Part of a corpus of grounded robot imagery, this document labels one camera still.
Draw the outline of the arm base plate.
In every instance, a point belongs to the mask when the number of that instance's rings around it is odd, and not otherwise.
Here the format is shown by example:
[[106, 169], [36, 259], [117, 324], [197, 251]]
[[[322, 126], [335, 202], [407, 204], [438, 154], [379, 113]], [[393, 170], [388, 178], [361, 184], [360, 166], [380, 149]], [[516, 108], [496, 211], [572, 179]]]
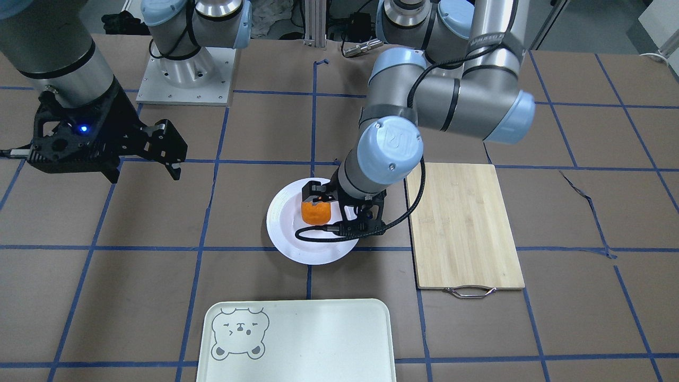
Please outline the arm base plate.
[[136, 101], [148, 105], [228, 106], [239, 51], [202, 48], [186, 60], [150, 58]]

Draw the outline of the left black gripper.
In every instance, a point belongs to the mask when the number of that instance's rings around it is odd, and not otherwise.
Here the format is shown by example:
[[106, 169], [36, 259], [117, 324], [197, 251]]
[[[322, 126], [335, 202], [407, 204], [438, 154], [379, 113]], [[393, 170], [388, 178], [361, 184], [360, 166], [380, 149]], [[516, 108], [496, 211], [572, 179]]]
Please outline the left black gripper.
[[308, 181], [301, 190], [303, 202], [337, 202], [341, 213], [341, 220], [324, 225], [312, 225], [301, 228], [301, 232], [325, 231], [338, 236], [338, 239], [361, 239], [368, 236], [382, 235], [387, 227], [382, 220], [384, 198], [387, 191], [384, 189], [375, 196], [354, 198], [345, 192], [340, 186], [339, 180], [332, 178], [328, 183], [321, 184], [319, 181]]

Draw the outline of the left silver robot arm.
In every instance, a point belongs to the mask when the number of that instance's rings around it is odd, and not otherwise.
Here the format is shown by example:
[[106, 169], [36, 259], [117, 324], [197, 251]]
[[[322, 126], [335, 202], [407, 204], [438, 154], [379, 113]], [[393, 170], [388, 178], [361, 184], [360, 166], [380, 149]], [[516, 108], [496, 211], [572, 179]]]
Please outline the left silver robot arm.
[[376, 31], [393, 47], [375, 61], [355, 146], [325, 184], [309, 181], [303, 202], [337, 202], [341, 220], [300, 228], [306, 242], [382, 235], [388, 186], [424, 166], [420, 128], [514, 144], [535, 115], [520, 90], [528, 1], [383, 1]]

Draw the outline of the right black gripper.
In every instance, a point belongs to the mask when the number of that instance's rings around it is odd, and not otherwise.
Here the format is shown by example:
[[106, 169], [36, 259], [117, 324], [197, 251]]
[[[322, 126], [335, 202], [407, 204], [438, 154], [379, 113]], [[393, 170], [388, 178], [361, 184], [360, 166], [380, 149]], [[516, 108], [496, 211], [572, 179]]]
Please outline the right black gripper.
[[188, 150], [184, 138], [169, 119], [142, 123], [117, 80], [85, 106], [62, 106], [49, 90], [39, 101], [27, 159], [39, 171], [101, 172], [116, 183], [121, 155], [138, 155], [163, 164], [174, 181], [180, 179]]

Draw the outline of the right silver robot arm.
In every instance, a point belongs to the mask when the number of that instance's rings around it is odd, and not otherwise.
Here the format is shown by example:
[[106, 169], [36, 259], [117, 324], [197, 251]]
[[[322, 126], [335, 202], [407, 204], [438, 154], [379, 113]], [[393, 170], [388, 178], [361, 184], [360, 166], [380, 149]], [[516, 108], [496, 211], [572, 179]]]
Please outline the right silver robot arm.
[[[79, 17], [83, 1], [2, 1], [2, 54], [39, 92], [31, 143], [3, 150], [39, 171], [119, 177], [122, 155], [165, 166], [174, 180], [188, 146], [169, 119], [144, 124]], [[170, 94], [222, 79], [211, 50], [243, 49], [250, 1], [143, 1], [155, 73]]]

